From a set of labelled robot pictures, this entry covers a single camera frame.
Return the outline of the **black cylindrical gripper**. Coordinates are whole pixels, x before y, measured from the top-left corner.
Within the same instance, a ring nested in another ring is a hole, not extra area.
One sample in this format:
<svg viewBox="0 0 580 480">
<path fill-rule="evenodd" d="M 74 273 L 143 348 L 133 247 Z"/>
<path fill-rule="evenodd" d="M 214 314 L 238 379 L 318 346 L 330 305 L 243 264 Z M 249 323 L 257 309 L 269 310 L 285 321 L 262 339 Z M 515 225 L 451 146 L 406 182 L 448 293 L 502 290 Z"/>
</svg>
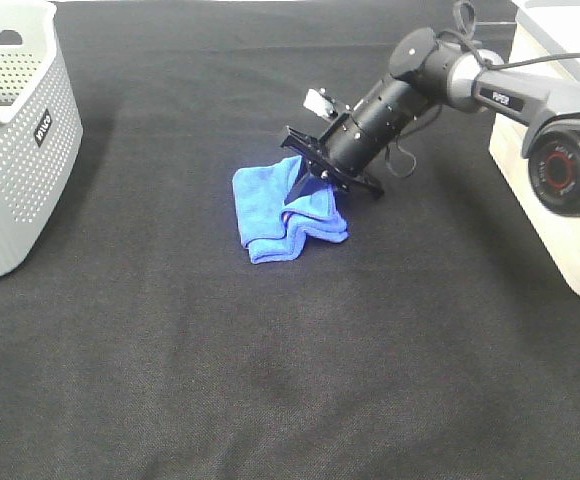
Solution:
<svg viewBox="0 0 580 480">
<path fill-rule="evenodd" d="M 341 104 L 332 100 L 337 109 Z M 381 183 L 365 172 L 366 166 L 433 106 L 408 83 L 382 78 L 354 107 L 337 109 L 338 116 L 320 136 L 287 127 L 281 145 L 300 155 L 302 165 L 284 203 L 311 196 L 326 184 L 342 191 L 357 185 L 382 196 Z"/>
</svg>

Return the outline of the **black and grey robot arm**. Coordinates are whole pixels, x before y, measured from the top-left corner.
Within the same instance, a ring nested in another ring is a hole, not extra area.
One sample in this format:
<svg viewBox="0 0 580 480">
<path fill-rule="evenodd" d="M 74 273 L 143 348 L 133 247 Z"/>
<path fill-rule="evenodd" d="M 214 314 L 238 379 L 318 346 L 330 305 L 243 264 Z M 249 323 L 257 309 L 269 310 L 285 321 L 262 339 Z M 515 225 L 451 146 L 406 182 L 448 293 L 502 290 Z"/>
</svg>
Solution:
<svg viewBox="0 0 580 480">
<path fill-rule="evenodd" d="M 283 146 L 301 157 L 286 202 L 306 195 L 311 180 L 338 189 L 384 190 L 366 166 L 434 106 L 465 113 L 489 109 L 526 128 L 520 155 L 535 196 L 549 211 L 580 216 L 580 81 L 526 73 L 465 35 L 430 28 L 404 37 L 388 70 L 349 107 L 317 91 L 313 111 L 329 121 L 315 138 L 288 129 Z"/>
</svg>

